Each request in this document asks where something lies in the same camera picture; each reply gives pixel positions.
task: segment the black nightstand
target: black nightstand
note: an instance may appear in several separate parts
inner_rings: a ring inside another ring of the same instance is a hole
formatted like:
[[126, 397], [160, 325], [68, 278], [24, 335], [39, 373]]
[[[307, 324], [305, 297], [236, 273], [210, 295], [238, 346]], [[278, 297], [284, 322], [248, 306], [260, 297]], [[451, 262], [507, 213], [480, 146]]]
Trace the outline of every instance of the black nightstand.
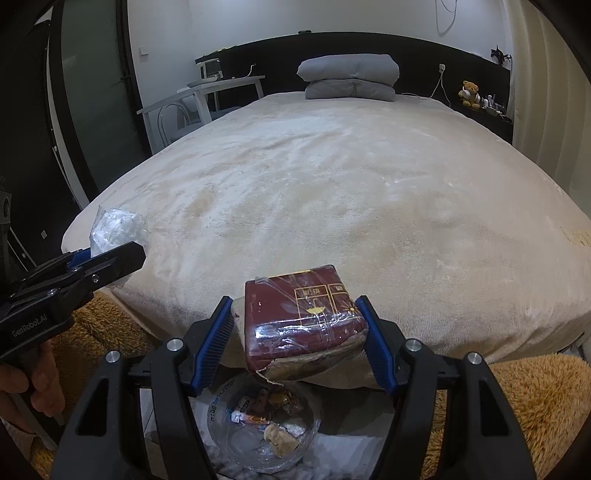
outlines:
[[486, 113], [482, 108], [474, 110], [473, 108], [463, 106], [461, 103], [452, 103], [452, 109], [460, 112], [483, 127], [501, 137], [507, 143], [513, 143], [513, 124], [503, 120], [500, 116], [492, 116]]

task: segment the gray pillow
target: gray pillow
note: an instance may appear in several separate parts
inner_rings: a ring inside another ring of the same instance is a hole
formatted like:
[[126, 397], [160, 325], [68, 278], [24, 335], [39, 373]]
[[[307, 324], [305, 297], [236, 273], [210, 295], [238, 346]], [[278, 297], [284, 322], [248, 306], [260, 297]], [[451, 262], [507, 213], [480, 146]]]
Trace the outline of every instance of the gray pillow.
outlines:
[[359, 79], [392, 86], [400, 77], [400, 69], [390, 55], [358, 53], [305, 60], [297, 74], [306, 82]]
[[355, 97], [393, 102], [395, 96], [396, 92], [388, 85], [358, 79], [319, 80], [306, 87], [308, 100]]

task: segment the hand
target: hand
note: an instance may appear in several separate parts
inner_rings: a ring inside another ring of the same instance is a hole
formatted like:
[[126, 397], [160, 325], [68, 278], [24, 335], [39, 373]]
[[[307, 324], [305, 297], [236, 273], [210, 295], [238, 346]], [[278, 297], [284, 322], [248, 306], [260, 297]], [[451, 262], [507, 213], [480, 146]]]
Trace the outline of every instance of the hand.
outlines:
[[[51, 353], [51, 342], [41, 344], [37, 365], [31, 373], [35, 392], [31, 395], [31, 405], [48, 417], [64, 410], [66, 401], [61, 391], [56, 361]], [[9, 393], [23, 393], [29, 388], [29, 379], [18, 368], [0, 364], [0, 417], [25, 432], [33, 430], [22, 418], [18, 409], [8, 396]]]

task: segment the teddy bear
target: teddy bear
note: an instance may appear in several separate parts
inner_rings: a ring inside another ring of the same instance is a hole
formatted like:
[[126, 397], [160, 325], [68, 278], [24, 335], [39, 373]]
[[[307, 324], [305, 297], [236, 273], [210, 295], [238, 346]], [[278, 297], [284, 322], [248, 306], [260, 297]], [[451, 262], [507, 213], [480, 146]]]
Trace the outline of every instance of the teddy bear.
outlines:
[[480, 95], [478, 95], [478, 85], [476, 83], [464, 80], [464, 87], [458, 93], [464, 106], [472, 107], [475, 110], [480, 108]]

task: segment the desk leg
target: desk leg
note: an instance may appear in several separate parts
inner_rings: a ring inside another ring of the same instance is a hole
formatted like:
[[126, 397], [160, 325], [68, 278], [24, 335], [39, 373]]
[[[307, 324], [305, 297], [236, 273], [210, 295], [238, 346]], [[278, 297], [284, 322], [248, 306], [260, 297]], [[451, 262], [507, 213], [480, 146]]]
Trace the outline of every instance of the desk leg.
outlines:
[[256, 94], [259, 96], [259, 100], [260, 100], [261, 98], [263, 98], [265, 96], [265, 94], [262, 92], [262, 86], [261, 86], [260, 79], [256, 80], [255, 87], [256, 87]]
[[197, 104], [197, 111], [199, 112], [199, 118], [203, 122], [203, 125], [210, 124], [212, 122], [212, 114], [209, 113], [209, 107], [207, 106], [207, 100], [203, 94], [199, 91], [194, 92], [195, 103]]
[[154, 137], [154, 130], [152, 130], [152, 122], [150, 121], [150, 112], [146, 112], [144, 115], [144, 125], [146, 126], [146, 133], [148, 134], [148, 142], [150, 143], [150, 150], [152, 155], [157, 152], [156, 138]]

